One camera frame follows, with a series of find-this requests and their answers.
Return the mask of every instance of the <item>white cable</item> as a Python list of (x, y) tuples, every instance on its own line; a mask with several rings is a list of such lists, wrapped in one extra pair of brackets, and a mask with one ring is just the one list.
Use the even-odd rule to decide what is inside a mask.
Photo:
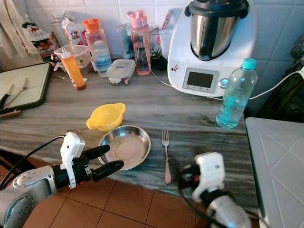
[(249, 100), (255, 99), (255, 98), (257, 98), (257, 97), (259, 97), (259, 96), (261, 96), (261, 95), (264, 95), (264, 94), (270, 92), (271, 90), (274, 90), (274, 89), (277, 88), (282, 82), (284, 82), (288, 77), (290, 77), (290, 76), (293, 75), (293, 74), (297, 74), (297, 73), (300, 74), (301, 71), (300, 71), (300, 70), (297, 70), (297, 71), (294, 71), (294, 72), (290, 73), (289, 75), (287, 75), (285, 78), (283, 78), (278, 84), (276, 84), (276, 85), (275, 85), (274, 87), (272, 87), (271, 89), (268, 89), (267, 91), (265, 91), (265, 92), (263, 92), (263, 93), (261, 93), (261, 94), (259, 94), (259, 95), (256, 95), (256, 96), (254, 96), (254, 97), (251, 97), (251, 98), (249, 98)]
[[(169, 84), (167, 84), (167, 83), (161, 81), (160, 78), (157, 77), (157, 76), (154, 74), (154, 72), (153, 72), (152, 70), (151, 70), (151, 73), (152, 73), (152, 74), (156, 77), (156, 79), (159, 80), (161, 83), (165, 84), (166, 86), (170, 86), (170, 87), (174, 88), (172, 85), (169, 85)], [(221, 98), (216, 98), (216, 97), (211, 97), (211, 96), (206, 96), (206, 97), (207, 97), (207, 98), (211, 98), (211, 99), (215, 99), (215, 100), (222, 100)]]
[(166, 86), (170, 86), (170, 87), (172, 87), (173, 88), (173, 86), (172, 85), (169, 85), (169, 84), (167, 84), (167, 83), (165, 83), (165, 82), (163, 82), (163, 81), (161, 81), (160, 80), (160, 78), (159, 77), (157, 77), (155, 74), (154, 74), (154, 72), (151, 70), (151, 73), (156, 77), (156, 79), (157, 80), (159, 80), (161, 83), (163, 83), (164, 85), (166, 85)]
[[(169, 84), (167, 84), (167, 83), (161, 81), (160, 78), (157, 77), (157, 76), (154, 74), (154, 72), (153, 72), (152, 70), (151, 70), (151, 73), (152, 73), (152, 74), (156, 77), (156, 79), (159, 80), (161, 83), (165, 84), (166, 86), (170, 86), (170, 87), (173, 88), (172, 85), (169, 85)], [(265, 92), (263, 92), (263, 93), (261, 93), (261, 94), (259, 94), (259, 95), (256, 95), (256, 96), (254, 96), (254, 97), (251, 97), (251, 98), (249, 98), (249, 100), (255, 99), (255, 98), (259, 97), (259, 96), (262, 96), (262, 95), (264, 95), (264, 94), (266, 94), (266, 93), (268, 93), (268, 92), (274, 90), (274, 89), (277, 88), (282, 82), (284, 82), (288, 77), (290, 77), (290, 76), (293, 75), (293, 74), (298, 74), (298, 73), (301, 74), (301, 70), (297, 70), (297, 71), (294, 71), (294, 72), (290, 73), (289, 75), (287, 75), (285, 78), (283, 78), (278, 84), (276, 84), (276, 85), (275, 85), (274, 87), (272, 87), (271, 89), (268, 89), (267, 91), (265, 91)], [(211, 98), (211, 99), (215, 99), (215, 100), (220, 100), (220, 101), (222, 100), (221, 98), (217, 98), (217, 97), (211, 97), (211, 96), (206, 96), (206, 97), (207, 97), (207, 98)]]

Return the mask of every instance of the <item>metal fork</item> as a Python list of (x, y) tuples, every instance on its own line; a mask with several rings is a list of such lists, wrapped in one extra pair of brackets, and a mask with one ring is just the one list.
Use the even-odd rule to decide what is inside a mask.
[(28, 86), (29, 86), (29, 77), (26, 77), (24, 79), (24, 85), (23, 85), (23, 88), (14, 96), (14, 98), (12, 100), (10, 100), (5, 106), (4, 108), (8, 108), (11, 103), (13, 103), (13, 101), (19, 96), (19, 94), (21, 94), (21, 92), (25, 91), (28, 89)]
[(167, 147), (169, 146), (169, 132), (168, 130), (162, 131), (162, 144), (165, 147), (166, 151), (166, 164), (165, 164), (165, 182), (167, 184), (171, 183), (171, 172), (169, 167), (169, 161), (168, 161), (168, 151)]

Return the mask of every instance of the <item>small yellow strainer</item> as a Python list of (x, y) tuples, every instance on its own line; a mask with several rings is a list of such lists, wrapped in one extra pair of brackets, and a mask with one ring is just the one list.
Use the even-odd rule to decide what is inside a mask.
[(125, 105), (123, 103), (106, 104), (96, 108), (86, 125), (89, 129), (99, 129), (108, 132), (123, 122)]

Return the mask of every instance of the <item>robotic hand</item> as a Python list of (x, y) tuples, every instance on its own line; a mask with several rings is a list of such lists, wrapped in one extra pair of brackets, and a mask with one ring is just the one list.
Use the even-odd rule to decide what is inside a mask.
[(60, 149), (63, 164), (29, 170), (15, 178), (13, 183), (0, 191), (0, 228), (21, 228), (33, 209), (43, 200), (54, 195), (66, 185), (70, 188), (86, 181), (98, 181), (120, 170), (123, 161), (109, 162), (92, 170), (89, 160), (110, 150), (109, 145), (84, 151), (85, 141), (68, 132)]
[(212, 228), (251, 228), (244, 209), (224, 190), (223, 156), (217, 152), (204, 153), (196, 156), (195, 162), (196, 165), (186, 167), (181, 173), (180, 193), (186, 188), (193, 190), (192, 199), (196, 203), (202, 202), (207, 209), (206, 217), (214, 219), (210, 221)]

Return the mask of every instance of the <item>kitchen counter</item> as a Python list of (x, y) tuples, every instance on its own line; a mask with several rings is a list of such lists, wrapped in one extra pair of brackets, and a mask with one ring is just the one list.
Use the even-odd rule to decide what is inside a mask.
[[(155, 71), (168, 81), (166, 71)], [(61, 70), (52, 72), (46, 101), (43, 105), (22, 111), (22, 115), (0, 122), (0, 149), (27, 154), (58, 135), (73, 131), (85, 139), (85, 149), (99, 145), (104, 135), (100, 130), (89, 130), (86, 120), (92, 111), (106, 103), (126, 105), (123, 125), (142, 127), (151, 137), (152, 147), (147, 159), (136, 168), (119, 171), (111, 178), (137, 184), (149, 189), (177, 195), (177, 186), (164, 182), (165, 152), (161, 142), (162, 129), (170, 133), (168, 154), (171, 169), (193, 163), (193, 157), (204, 152), (220, 152), (224, 156), (225, 186), (246, 208), (257, 210), (257, 196), (252, 163), (242, 119), (236, 129), (217, 126), (215, 116), (220, 101), (189, 95), (161, 84), (152, 75), (135, 75), (128, 86), (113, 86), (107, 78), (96, 73), (88, 78), (84, 90), (75, 90)], [(61, 163), (57, 140), (33, 155), (51, 163)], [(98, 159), (90, 163), (100, 166)]]

